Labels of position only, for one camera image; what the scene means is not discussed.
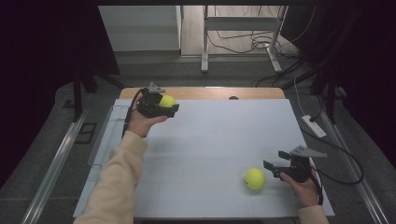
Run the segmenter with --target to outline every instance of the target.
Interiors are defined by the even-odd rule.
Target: sleeve
[[[321,205],[306,207],[298,210],[298,216],[302,224],[328,224]]]
[[[125,132],[74,223],[134,223],[134,189],[143,170],[141,157],[147,146],[138,135]]]

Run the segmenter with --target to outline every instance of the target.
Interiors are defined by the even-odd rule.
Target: yellow tennis ball
[[[164,95],[159,103],[159,106],[160,107],[172,107],[175,104],[176,104],[175,98],[173,98],[170,95]]]
[[[250,189],[261,189],[265,184],[265,175],[259,168],[251,168],[245,173],[245,183]]]

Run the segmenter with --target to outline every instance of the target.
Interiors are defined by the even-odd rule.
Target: white table
[[[297,217],[300,205],[290,186],[262,167],[263,160],[289,166],[277,152],[305,146],[289,100],[177,102],[175,117],[155,125],[148,134],[135,217]],[[110,149],[120,142],[130,103],[117,100],[109,114],[75,216],[85,207]],[[244,173],[252,167],[266,175],[262,190],[244,184]],[[334,216],[325,191],[323,207],[326,215]]]

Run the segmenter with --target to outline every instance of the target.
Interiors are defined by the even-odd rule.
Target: wall
[[[102,6],[99,10],[114,51],[180,49],[180,6]]]

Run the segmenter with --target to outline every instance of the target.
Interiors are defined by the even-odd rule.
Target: hand
[[[149,129],[152,125],[160,122],[164,122],[168,119],[166,116],[159,116],[156,118],[148,119],[139,112],[136,111],[137,109],[137,102],[142,98],[140,94],[137,96],[136,100],[134,101],[134,106],[132,109],[131,118],[128,124],[128,131],[139,135],[140,137],[146,137],[148,135]]]
[[[314,169],[312,169],[312,175],[316,176]],[[297,199],[303,207],[318,205],[318,190],[311,178],[304,183],[298,183],[285,173],[280,173],[280,177],[282,177],[286,183],[291,185]]]

